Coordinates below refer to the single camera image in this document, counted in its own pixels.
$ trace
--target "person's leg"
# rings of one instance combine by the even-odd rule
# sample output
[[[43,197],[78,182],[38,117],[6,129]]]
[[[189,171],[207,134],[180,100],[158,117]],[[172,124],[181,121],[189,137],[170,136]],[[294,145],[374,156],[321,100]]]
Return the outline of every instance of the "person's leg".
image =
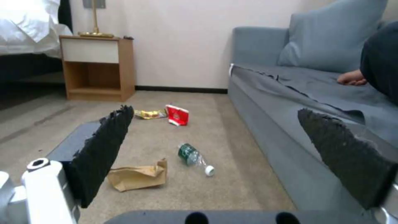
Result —
[[[360,70],[369,84],[398,103],[398,22],[366,41]]]

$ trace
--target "beige carpet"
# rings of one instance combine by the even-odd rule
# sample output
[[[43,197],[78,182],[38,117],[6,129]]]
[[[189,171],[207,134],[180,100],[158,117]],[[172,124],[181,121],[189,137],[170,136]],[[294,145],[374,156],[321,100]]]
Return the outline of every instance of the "beige carpet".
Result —
[[[79,223],[103,223],[138,209],[295,209],[227,95],[138,91],[127,101],[142,110],[161,109],[169,103],[190,111],[189,125],[134,119],[114,164],[151,165],[165,157],[167,184],[119,193],[104,181],[90,207],[81,210]],[[79,124],[119,106],[66,101],[60,94],[50,94],[0,111],[0,170],[19,183],[31,160],[46,156]],[[183,142],[195,146],[214,165],[213,178],[180,161],[177,146]]]

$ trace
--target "black baseboard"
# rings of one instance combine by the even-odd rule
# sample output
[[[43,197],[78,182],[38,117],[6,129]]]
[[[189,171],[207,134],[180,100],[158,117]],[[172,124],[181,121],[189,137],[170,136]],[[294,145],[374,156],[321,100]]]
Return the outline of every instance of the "black baseboard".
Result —
[[[166,92],[199,92],[227,94],[228,89],[224,88],[189,88],[189,87],[166,87],[166,86],[135,86],[135,90],[145,91],[166,91]]]
[[[5,84],[7,84],[8,86],[11,85],[11,86],[28,86],[28,87],[65,88],[65,83],[12,82]],[[165,91],[165,92],[199,92],[199,93],[217,93],[217,94],[228,93],[228,89],[224,88],[189,88],[189,87],[167,87],[167,86],[135,86],[135,90]]]

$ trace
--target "gray pillow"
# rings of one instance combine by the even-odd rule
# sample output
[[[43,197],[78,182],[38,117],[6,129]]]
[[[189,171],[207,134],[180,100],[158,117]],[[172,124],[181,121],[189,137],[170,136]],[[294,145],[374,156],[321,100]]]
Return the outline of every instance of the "gray pillow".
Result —
[[[376,32],[388,0],[337,0],[293,14],[278,65],[344,73],[359,69],[364,42]]]

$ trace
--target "green bottle label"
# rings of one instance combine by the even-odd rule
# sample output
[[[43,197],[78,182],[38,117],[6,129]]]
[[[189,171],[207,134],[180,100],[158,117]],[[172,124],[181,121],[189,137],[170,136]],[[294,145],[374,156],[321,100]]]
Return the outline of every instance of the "green bottle label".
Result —
[[[191,146],[190,144],[186,143],[186,144],[183,144],[183,145],[179,148],[179,150],[178,150],[178,156],[179,156],[181,159],[183,159],[184,162],[185,162],[187,165],[189,165],[189,163],[188,163],[189,155],[190,155],[191,153],[195,152],[195,151],[196,151],[196,149],[195,149],[193,146]]]

